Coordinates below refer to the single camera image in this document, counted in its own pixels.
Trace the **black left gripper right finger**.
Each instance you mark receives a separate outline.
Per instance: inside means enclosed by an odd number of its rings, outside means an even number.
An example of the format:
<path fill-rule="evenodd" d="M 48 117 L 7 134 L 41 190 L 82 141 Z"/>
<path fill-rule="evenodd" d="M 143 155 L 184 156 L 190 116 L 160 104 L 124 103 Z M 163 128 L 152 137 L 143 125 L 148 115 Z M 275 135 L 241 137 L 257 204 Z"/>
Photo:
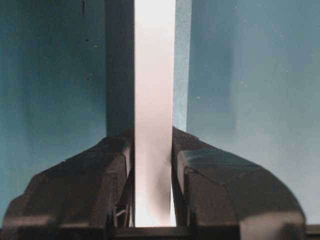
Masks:
<path fill-rule="evenodd" d="M 305 239 L 298 200 L 270 171 L 177 128 L 172 134 L 178 226 L 190 226 L 198 240 Z"/>

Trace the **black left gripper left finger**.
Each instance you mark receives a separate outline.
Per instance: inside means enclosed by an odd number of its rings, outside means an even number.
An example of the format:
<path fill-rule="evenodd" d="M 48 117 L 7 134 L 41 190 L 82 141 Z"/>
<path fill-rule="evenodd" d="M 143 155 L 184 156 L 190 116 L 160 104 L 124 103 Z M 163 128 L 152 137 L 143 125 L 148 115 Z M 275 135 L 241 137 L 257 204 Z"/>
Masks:
<path fill-rule="evenodd" d="M 1 239 L 106 240 L 132 226 L 133 140 L 133 130 L 103 138 L 34 175 L 10 202 Z"/>

